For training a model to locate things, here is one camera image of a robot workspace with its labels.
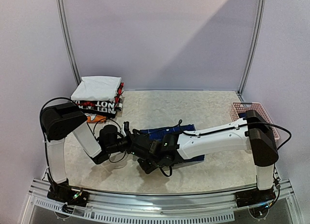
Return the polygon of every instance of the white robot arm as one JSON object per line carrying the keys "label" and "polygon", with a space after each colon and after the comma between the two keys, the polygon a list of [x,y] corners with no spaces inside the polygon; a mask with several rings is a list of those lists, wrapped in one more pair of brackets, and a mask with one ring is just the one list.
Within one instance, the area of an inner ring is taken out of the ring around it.
{"label": "white robot arm", "polygon": [[[248,132],[248,126],[217,132],[205,136],[199,136],[203,133],[216,132],[230,128],[231,126],[240,126],[247,124],[245,119],[238,119],[237,121],[212,127],[199,131],[184,131],[187,134],[196,136],[188,136],[181,134],[178,139],[180,148],[178,152],[180,156],[187,160],[198,155],[210,154],[225,150],[251,150],[250,138],[245,135]],[[260,167],[256,166],[257,187],[259,190],[270,189],[273,186],[274,164]]]}
{"label": "white robot arm", "polygon": [[161,142],[150,140],[137,130],[133,130],[132,134],[128,122],[124,123],[123,134],[115,126],[107,125],[96,139],[86,121],[86,116],[72,103],[50,106],[40,113],[46,137],[46,159],[52,177],[50,182],[54,185],[49,194],[51,199],[66,200],[66,197],[59,199],[62,192],[55,186],[60,185],[60,189],[68,186],[63,147],[65,137],[71,132],[95,164],[108,160],[112,153],[126,151],[139,158],[138,162],[146,174],[165,166],[171,168],[199,155],[251,149],[258,190],[268,193],[272,190],[274,164],[279,156],[272,129],[265,125],[256,111],[247,111],[245,118],[222,126],[167,134]]}

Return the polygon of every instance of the white table surface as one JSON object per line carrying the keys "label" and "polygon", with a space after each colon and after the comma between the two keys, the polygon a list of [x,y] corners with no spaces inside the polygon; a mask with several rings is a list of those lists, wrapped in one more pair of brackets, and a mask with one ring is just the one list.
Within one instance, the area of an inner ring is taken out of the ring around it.
{"label": "white table surface", "polygon": [[[231,91],[125,91],[123,97],[123,111],[115,120],[120,125],[129,121],[130,129],[174,126],[179,119],[197,130],[218,126],[232,121],[231,103],[239,102]],[[97,136],[101,128],[98,124]],[[208,154],[204,162],[175,169],[169,178],[159,170],[146,175],[132,156],[118,164],[95,165],[72,134],[66,138],[64,153],[70,185],[103,191],[173,194],[256,183],[252,154],[244,150]]]}

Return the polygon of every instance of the blue cloth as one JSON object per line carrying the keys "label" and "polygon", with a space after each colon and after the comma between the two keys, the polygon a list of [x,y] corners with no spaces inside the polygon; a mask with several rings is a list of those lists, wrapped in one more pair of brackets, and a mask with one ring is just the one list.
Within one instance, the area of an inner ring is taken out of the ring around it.
{"label": "blue cloth", "polygon": [[[181,126],[184,131],[195,131],[195,126],[193,124]],[[170,128],[170,127],[161,127],[156,129],[140,130],[144,134],[150,134],[149,138],[151,140],[162,141],[166,134],[172,134],[174,132],[180,132],[181,129],[179,126]],[[204,161],[204,155],[196,156],[189,160],[184,160],[184,163]]]}

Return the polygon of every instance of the pink basket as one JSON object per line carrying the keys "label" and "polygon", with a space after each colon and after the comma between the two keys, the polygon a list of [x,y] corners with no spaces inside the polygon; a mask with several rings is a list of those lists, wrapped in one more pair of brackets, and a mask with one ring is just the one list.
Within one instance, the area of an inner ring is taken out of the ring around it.
{"label": "pink basket", "polygon": [[[236,121],[239,119],[238,114],[240,113],[244,113],[247,110],[250,109],[254,109],[256,110],[263,119],[265,119],[266,122],[268,123],[272,123],[272,121],[270,120],[270,117],[268,116],[266,110],[264,109],[264,107],[262,106],[262,104],[258,103],[258,102],[233,102],[232,103],[232,108],[230,111],[230,115],[233,121]],[[275,140],[278,141],[280,139],[280,136],[276,130],[276,128],[273,128],[273,134],[275,136]]]}

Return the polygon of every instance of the white wall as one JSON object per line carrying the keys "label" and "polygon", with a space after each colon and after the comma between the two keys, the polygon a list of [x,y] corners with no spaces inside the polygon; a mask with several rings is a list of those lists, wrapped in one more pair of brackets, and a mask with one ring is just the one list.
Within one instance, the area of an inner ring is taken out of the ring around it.
{"label": "white wall", "polygon": [[135,90],[237,90],[258,0],[64,0],[81,76]]}
{"label": "white wall", "polygon": [[0,223],[16,224],[45,169],[39,110],[75,82],[56,0],[0,0]]}
{"label": "white wall", "polygon": [[244,98],[263,103],[274,123],[292,131],[277,169],[310,223],[310,0],[266,0]]}

